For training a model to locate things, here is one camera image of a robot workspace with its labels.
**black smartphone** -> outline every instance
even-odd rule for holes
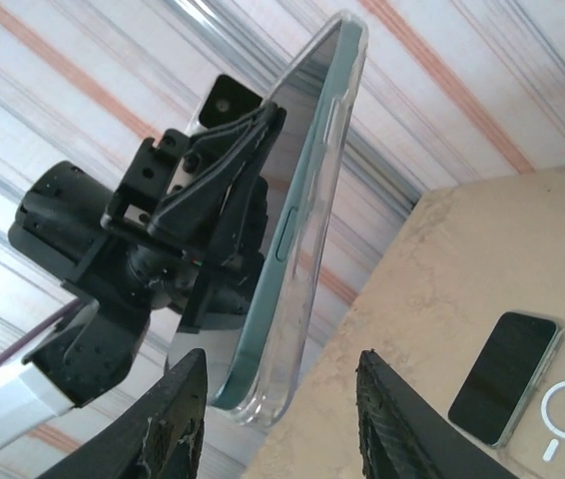
[[[449,421],[484,444],[503,446],[556,350],[559,332],[550,319],[503,314],[453,401]]]

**smartphone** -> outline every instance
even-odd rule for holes
[[[503,314],[453,401],[449,421],[488,446],[504,446],[559,338],[553,320]]]
[[[265,95],[266,100],[285,109],[286,118],[261,172],[268,184],[268,222],[260,248],[264,263],[253,298],[232,317],[219,314],[210,303],[201,303],[198,314],[204,316],[204,327],[198,331],[179,328],[168,355],[169,367],[190,349],[205,349],[210,405],[230,410],[249,394],[277,311],[291,301],[283,280],[295,268],[293,248],[307,222],[324,224],[314,238],[320,249],[323,245],[339,168],[339,162],[324,160],[328,151],[325,142],[334,137],[334,130],[345,131],[348,126],[354,95],[347,92],[354,93],[351,78],[357,79],[361,73],[356,67],[363,33],[358,22],[343,16],[332,18]],[[229,82],[224,89],[213,89],[206,102],[217,111],[211,121],[220,118],[219,107],[229,114],[232,105],[240,105],[241,95]],[[257,97],[249,99],[255,102]],[[199,113],[197,128],[205,126],[201,118],[205,110],[203,107]],[[331,170],[333,175],[320,174]],[[320,252],[310,255],[313,257],[320,258]],[[313,288],[305,287],[303,296],[294,296],[302,309],[294,310],[289,321],[303,323],[304,316],[308,318],[313,294]],[[191,298],[188,304],[194,304]],[[287,355],[295,356],[295,350]]]

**black phone mount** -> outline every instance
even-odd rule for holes
[[[249,307],[268,221],[260,172],[284,118],[269,102],[190,138],[148,138],[114,192],[63,162],[25,195],[10,244],[85,304],[25,360],[77,406],[127,376],[153,309],[196,332],[203,309]],[[194,179],[170,189],[181,162]]]

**phone side button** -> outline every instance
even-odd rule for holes
[[[282,229],[281,240],[279,241],[279,247],[276,249],[276,259],[280,262],[286,261],[286,257],[289,254],[289,249],[291,248],[291,240],[293,240],[293,230],[295,230],[295,219],[298,215],[298,208],[293,207],[289,210],[286,216],[286,221],[284,222],[284,228]]]

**cable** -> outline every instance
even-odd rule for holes
[[[83,305],[80,299],[73,299],[66,305],[58,309],[56,312],[47,317],[43,322],[35,326],[30,331],[26,332],[22,337],[16,340],[12,345],[0,353],[0,366],[5,363],[10,357],[12,357],[17,351],[22,349],[27,343],[29,343],[36,336],[41,334],[45,329],[53,325],[54,323],[60,321],[69,314],[74,314]]]

